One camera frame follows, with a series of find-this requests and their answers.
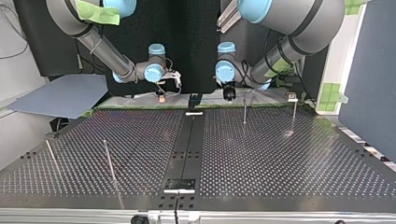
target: black backdrop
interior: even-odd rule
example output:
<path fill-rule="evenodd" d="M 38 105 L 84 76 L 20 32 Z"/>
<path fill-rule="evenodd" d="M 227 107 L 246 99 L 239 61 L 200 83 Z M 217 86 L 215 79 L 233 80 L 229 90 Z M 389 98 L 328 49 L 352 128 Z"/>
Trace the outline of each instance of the black backdrop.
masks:
<path fill-rule="evenodd" d="M 149 57 L 149 45 L 165 45 L 167 57 L 182 75 L 182 92 L 211 93 L 216 88 L 218 0 L 140 0 L 132 17 L 120 26 L 106 26 L 105 35 L 134 63 Z M 154 90 L 147 81 L 138 84 L 115 82 L 110 74 L 107 85 L 113 95 L 131 95 Z M 167 89 L 174 89 L 169 82 Z"/>
<path fill-rule="evenodd" d="M 42 77 L 92 72 L 92 67 L 85 63 L 84 70 L 79 71 L 75 41 L 52 20 L 45 0 L 14 3 Z M 123 19 L 120 26 L 107 25 L 105 35 L 134 63 L 148 59 L 150 44 L 164 44 L 174 69 L 182 74 L 183 92 L 210 93 L 216 88 L 213 76 L 219 12 L 220 0 L 138 0 L 134 15 Z M 80 45 L 79 49 L 82 57 L 92 59 L 84 47 Z M 109 92 L 116 96 L 155 89 L 146 81 L 137 85 L 116 83 L 109 70 L 106 80 Z M 168 90 L 174 88 L 173 83 L 167 86 Z"/>

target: green tape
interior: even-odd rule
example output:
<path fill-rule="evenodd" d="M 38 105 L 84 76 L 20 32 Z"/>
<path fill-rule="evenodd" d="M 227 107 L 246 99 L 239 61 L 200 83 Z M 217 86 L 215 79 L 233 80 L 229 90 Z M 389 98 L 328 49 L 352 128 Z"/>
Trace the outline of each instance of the green tape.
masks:
<path fill-rule="evenodd" d="M 76 7 L 81 20 L 120 25 L 120 11 L 116 7 L 98 7 L 80 0 L 76 0 Z"/>
<path fill-rule="evenodd" d="M 274 65 L 273 68 L 281 73 L 292 73 L 293 72 L 293 68 L 290 67 L 290 65 L 283 59 L 279 59 L 279 61 L 277 61 Z M 276 77 L 277 73 L 273 72 L 271 69 L 264 74 L 265 77 Z"/>
<path fill-rule="evenodd" d="M 346 0 L 346 15 L 358 15 L 362 4 L 362 0 Z"/>
<path fill-rule="evenodd" d="M 340 89 L 341 84 L 339 83 L 323 83 L 318 111 L 334 112 L 340 101 Z"/>

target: cable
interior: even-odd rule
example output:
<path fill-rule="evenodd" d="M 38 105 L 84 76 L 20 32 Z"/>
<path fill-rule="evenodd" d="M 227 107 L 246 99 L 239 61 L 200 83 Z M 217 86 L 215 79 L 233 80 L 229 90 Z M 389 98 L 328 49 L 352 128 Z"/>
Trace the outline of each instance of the cable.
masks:
<path fill-rule="evenodd" d="M 9 55 L 9 56 L 7 56 L 7 57 L 0 57 L 0 60 L 3 60 L 3 59 L 10 59 L 10 58 L 15 58 L 15 57 L 17 57 L 17 56 L 20 56 L 20 55 L 22 55 L 24 52 L 26 52 L 26 50 L 29 48 L 29 44 L 26 44 L 26 46 L 25 46 L 25 48 L 21 51 L 21 52 L 19 52 L 19 53 L 17 53 L 17 54 L 14 54 L 14 55 Z"/>
<path fill-rule="evenodd" d="M 267 55 L 268 55 L 268 42 L 269 42 L 269 40 L 270 40 L 271 33 L 272 33 L 272 30 L 270 30 L 270 31 L 268 32 L 268 34 L 267 34 L 267 37 L 265 37 L 265 42 L 264 42 L 264 60 L 265 60 L 265 63 L 267 64 L 267 67 L 268 67 L 272 72 L 274 72 L 275 74 L 277 74 L 278 76 L 288 75 L 288 74 L 286 74 L 286 73 L 282 73 L 282 72 L 276 71 L 276 70 L 274 69 L 274 67 L 270 64 L 270 62 L 268 61 L 268 56 L 267 56 Z M 281 49 L 281 47 L 279 47 L 278 49 L 279 49 L 280 55 L 281 55 L 281 56 L 282 56 L 282 54 L 284 55 L 284 56 L 282 56 L 283 60 L 286 59 L 286 60 L 285 60 L 286 62 L 287 62 L 287 61 L 290 62 L 290 60 L 286 57 L 285 53 L 283 52 L 283 49 Z"/>
<path fill-rule="evenodd" d="M 314 104 L 315 107 L 317 107 L 317 103 L 314 102 L 314 98 L 312 98 L 312 96 L 309 94 L 309 92 L 306 90 L 305 84 L 303 83 L 303 78 L 300 75 L 300 71 L 298 69 L 299 66 L 297 66 L 297 63 L 295 65 L 296 68 L 296 76 L 300 79 L 300 83 L 303 86 L 304 91 L 306 92 L 306 95 L 309 97 L 309 99 L 311 100 L 312 104 Z"/>
<path fill-rule="evenodd" d="M 16 18 L 18 18 L 17 12 L 16 12 L 16 11 L 14 10 L 14 8 L 12 8 L 11 6 L 9 6 L 9 5 L 7 5 L 7 4 L 5 4 L 5 3 L 3 3 L 3 2 L 0 2 L 0 7 L 5 7 L 5 8 L 7 8 L 8 10 L 10 10 L 10 11 L 14 14 L 14 16 L 15 16 Z M 15 57 L 17 57 L 17 56 L 22 55 L 24 52 L 26 52 L 26 50 L 28 50 L 28 48 L 29 48 L 29 43 L 27 42 L 26 37 L 25 37 L 24 34 L 23 34 L 23 31 L 20 31 L 20 32 L 19 32 L 18 29 L 17 29 L 17 28 L 14 26 L 14 24 L 12 23 L 12 21 L 9 19 L 9 17 L 6 15 L 6 13 L 3 12 L 2 10 L 0 10 L 0 11 L 1 11 L 1 14 L 3 15 L 3 17 L 4 17 L 4 18 L 7 20 L 7 22 L 10 24 L 11 28 L 15 31 L 15 33 L 17 33 L 18 36 L 20 36 L 20 37 L 26 42 L 26 45 L 25 45 L 25 47 L 24 47 L 24 49 L 23 49 L 22 51 L 20 51 L 19 53 L 13 54 L 13 55 L 5 56 L 5 57 L 0 57 L 0 60 L 15 58 Z"/>
<path fill-rule="evenodd" d="M 265 85 L 265 84 L 268 84 L 268 83 L 266 83 L 266 82 L 265 82 L 265 83 L 260 83 L 260 82 L 256 81 L 255 79 L 253 79 L 252 77 L 248 76 L 248 66 L 247 66 L 247 70 L 246 70 L 246 71 L 244 70 L 244 73 L 242 73 L 241 70 L 239 69 L 239 67 L 236 66 L 236 64 L 235 64 L 233 61 L 228 60 L 228 59 L 220 59 L 220 60 L 218 60 L 218 62 L 220 62 L 220 61 L 225 61 L 225 62 L 228 62 L 228 63 L 232 64 L 233 67 L 236 68 L 236 70 L 238 71 L 239 75 L 241 75 L 242 80 L 245 80 L 245 79 L 247 78 L 250 82 L 252 82 L 252 83 L 254 83 L 254 84 L 257 84 L 257 85 Z"/>
<path fill-rule="evenodd" d="M 87 59 L 85 59 L 84 57 L 81 56 L 81 53 L 80 53 L 80 51 L 79 51 L 78 42 L 77 42 L 76 39 L 75 39 L 75 45 L 76 45 L 77 56 L 78 56 L 82 61 L 84 61 L 85 63 L 87 63 L 88 65 L 90 65 L 90 66 L 92 67 L 92 73 L 95 73 L 95 69 L 98 70 L 99 72 L 101 72 L 102 74 L 105 73 L 102 69 L 100 69 L 100 68 L 98 68 L 98 67 L 95 66 L 96 63 L 93 63 L 93 62 L 91 62 L 91 61 L 89 61 L 89 60 L 87 60 Z M 78 72 L 78 73 L 81 74 L 83 70 L 84 70 L 84 68 L 79 69 L 79 72 Z"/>
<path fill-rule="evenodd" d="M 293 67 L 293 63 L 289 60 L 289 58 L 286 56 L 285 52 L 283 52 L 282 45 L 280 43 L 280 40 L 282 37 L 277 39 L 277 50 L 279 51 L 280 56 L 282 57 L 283 60 L 285 60 L 286 63 L 290 65 L 290 67 Z"/>
<path fill-rule="evenodd" d="M 178 92 L 174 93 L 174 94 L 169 94 L 167 91 L 165 91 L 163 88 L 160 87 L 160 85 L 156 84 L 158 89 L 160 89 L 161 92 L 163 92 L 163 94 L 169 96 L 169 97 L 173 97 L 173 96 L 177 96 L 181 94 L 181 88 L 178 88 Z"/>
<path fill-rule="evenodd" d="M 179 196 L 179 194 L 177 195 L 177 199 L 176 199 L 176 206 L 175 206 L 175 223 L 176 224 L 178 224 L 178 215 L 177 215 L 177 206 L 178 206 L 178 196 Z"/>
<path fill-rule="evenodd" d="M 165 60 L 171 63 L 171 65 L 169 66 L 169 70 L 172 71 L 173 61 L 169 58 L 165 58 Z"/>
<path fill-rule="evenodd" d="M 95 46 L 93 46 L 93 49 L 90 51 L 90 54 L 93 54 L 95 51 L 96 51 L 96 49 L 99 47 L 99 45 L 102 43 L 102 40 L 103 40 L 103 38 L 101 37 L 100 39 L 99 39 L 99 41 L 95 44 Z"/>

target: black bracket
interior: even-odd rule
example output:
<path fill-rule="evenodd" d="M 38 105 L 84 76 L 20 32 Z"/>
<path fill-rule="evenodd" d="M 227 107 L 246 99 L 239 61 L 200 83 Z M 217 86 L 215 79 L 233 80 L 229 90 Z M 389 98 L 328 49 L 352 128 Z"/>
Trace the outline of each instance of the black bracket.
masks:
<path fill-rule="evenodd" d="M 191 94 L 190 95 L 188 112 L 190 112 L 190 113 L 200 112 L 195 107 L 201 104 L 203 96 L 204 95 L 201 94 L 201 93 L 199 93 L 199 94 Z"/>
<path fill-rule="evenodd" d="M 163 190 L 164 193 L 194 193 L 195 179 L 168 179 Z"/>

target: blue panel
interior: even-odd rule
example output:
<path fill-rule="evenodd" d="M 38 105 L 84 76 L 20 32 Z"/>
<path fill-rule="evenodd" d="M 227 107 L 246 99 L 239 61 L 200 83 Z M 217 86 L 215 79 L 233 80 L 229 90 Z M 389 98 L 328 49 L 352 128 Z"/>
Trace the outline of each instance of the blue panel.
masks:
<path fill-rule="evenodd" d="M 77 119 L 106 92 L 105 76 L 63 76 L 23 96 L 8 108 L 31 114 Z"/>
<path fill-rule="evenodd" d="M 396 161 L 395 0 L 368 3 L 340 121 Z"/>

